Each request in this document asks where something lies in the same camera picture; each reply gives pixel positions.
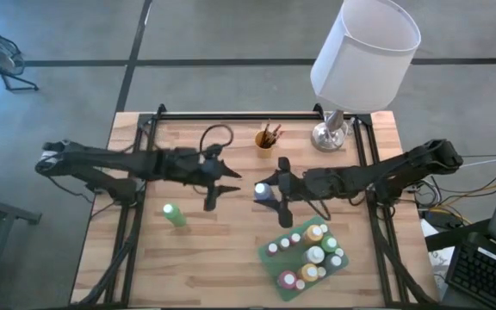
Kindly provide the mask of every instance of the lamp base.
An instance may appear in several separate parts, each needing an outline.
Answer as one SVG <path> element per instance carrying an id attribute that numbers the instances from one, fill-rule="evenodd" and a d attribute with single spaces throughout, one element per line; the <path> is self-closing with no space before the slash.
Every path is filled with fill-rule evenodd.
<path id="1" fill-rule="evenodd" d="M 344 143 L 345 133 L 342 127 L 335 131 L 329 131 L 326 123 L 320 123 L 315 126 L 311 133 L 311 143 L 321 152 L 336 151 Z"/>

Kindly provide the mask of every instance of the green cylinder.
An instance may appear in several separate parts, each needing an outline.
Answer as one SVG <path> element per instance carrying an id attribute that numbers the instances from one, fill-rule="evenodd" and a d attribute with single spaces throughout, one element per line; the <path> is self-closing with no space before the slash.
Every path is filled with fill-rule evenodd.
<path id="1" fill-rule="evenodd" d="M 333 253 L 338 247 L 338 242 L 333 236 L 326 236 L 320 243 L 320 247 L 327 253 Z"/>
<path id="2" fill-rule="evenodd" d="M 168 203 L 164 206 L 163 210 L 165 218 L 168 219 L 173 226 L 183 227 L 187 225 L 187 220 L 178 207 Z"/>

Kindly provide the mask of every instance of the keyboard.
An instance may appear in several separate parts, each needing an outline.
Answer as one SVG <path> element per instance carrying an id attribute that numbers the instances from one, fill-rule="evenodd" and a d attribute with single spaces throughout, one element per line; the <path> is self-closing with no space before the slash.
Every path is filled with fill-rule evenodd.
<path id="1" fill-rule="evenodd" d="M 470 233 L 455 248 L 445 280 L 450 288 L 496 309 L 496 244 Z"/>

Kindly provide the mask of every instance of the bottle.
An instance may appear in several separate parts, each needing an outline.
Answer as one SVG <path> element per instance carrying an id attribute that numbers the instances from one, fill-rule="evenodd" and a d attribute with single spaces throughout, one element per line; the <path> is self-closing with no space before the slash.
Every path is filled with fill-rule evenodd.
<path id="1" fill-rule="evenodd" d="M 274 244 L 274 243 L 270 243 L 269 245 L 267 245 L 267 250 L 266 250 L 266 253 L 267 253 L 267 256 L 268 256 L 268 257 L 272 257 L 272 256 L 273 256 L 273 255 L 275 255 L 278 251 L 279 251 L 279 248 L 278 248 L 278 246 L 276 246 L 276 244 Z"/>
<path id="2" fill-rule="evenodd" d="M 187 225 L 187 220 L 181 213 L 178 207 L 168 203 L 163 207 L 164 217 L 168 219 L 175 227 L 182 227 Z"/>
<path id="3" fill-rule="evenodd" d="M 327 270 L 335 270 L 342 264 L 342 258 L 338 255 L 331 254 L 325 259 L 325 268 Z"/>
<path id="4" fill-rule="evenodd" d="M 302 291 L 304 288 L 306 288 L 306 283 L 303 280 L 298 279 L 296 281 L 296 287 L 295 287 L 295 289 L 297 291 Z"/>
<path id="5" fill-rule="evenodd" d="M 338 247 L 338 242 L 333 236 L 326 236 L 323 238 L 323 241 L 320 242 L 320 246 L 327 253 L 333 253 Z"/>
<path id="6" fill-rule="evenodd" d="M 304 282 L 313 282 L 318 277 L 317 266 L 312 263 L 306 263 L 298 270 L 298 278 Z"/>
<path id="7" fill-rule="evenodd" d="M 312 246 L 303 253 L 301 260 L 306 264 L 320 264 L 325 259 L 325 252 L 318 246 Z"/>
<path id="8" fill-rule="evenodd" d="M 323 233 L 328 233 L 328 226 L 326 224 L 321 224 L 319 225 L 320 230 L 323 231 Z"/>
<path id="9" fill-rule="evenodd" d="M 287 238 L 282 238 L 281 241 L 279 241 L 279 249 L 281 251 L 286 251 L 290 247 L 290 241 Z"/>
<path id="10" fill-rule="evenodd" d="M 281 288 L 292 289 L 296 285 L 296 275 L 290 270 L 283 271 L 276 282 Z"/>
<path id="11" fill-rule="evenodd" d="M 267 183 L 258 183 L 254 189 L 254 199 L 260 200 L 273 200 L 275 195 L 273 195 L 273 189 Z"/>
<path id="12" fill-rule="evenodd" d="M 340 256 L 340 257 L 343 257 L 344 256 L 344 250 L 340 249 L 340 248 L 337 248 L 335 251 L 334 251 L 334 254 Z"/>
<path id="13" fill-rule="evenodd" d="M 317 276 L 319 276 L 319 279 L 322 279 L 326 276 L 325 267 L 317 267 Z"/>
<path id="14" fill-rule="evenodd" d="M 300 240 L 301 236 L 299 233 L 294 232 L 290 235 L 290 245 L 296 245 L 298 242 L 300 242 Z"/>
<path id="15" fill-rule="evenodd" d="M 303 233 L 303 241 L 306 245 L 314 245 L 323 239 L 323 231 L 317 225 L 311 225 Z"/>

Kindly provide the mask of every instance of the table lamp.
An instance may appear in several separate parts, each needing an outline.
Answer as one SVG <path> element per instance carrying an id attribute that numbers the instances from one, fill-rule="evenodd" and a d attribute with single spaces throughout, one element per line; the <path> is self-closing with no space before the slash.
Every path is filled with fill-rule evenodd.
<path id="1" fill-rule="evenodd" d="M 419 44 L 419 27 L 399 5 L 345 0 L 311 69 L 318 101 L 336 107 L 313 130 L 313 145 L 337 150 L 349 130 L 344 111 L 370 113 L 393 101 Z"/>

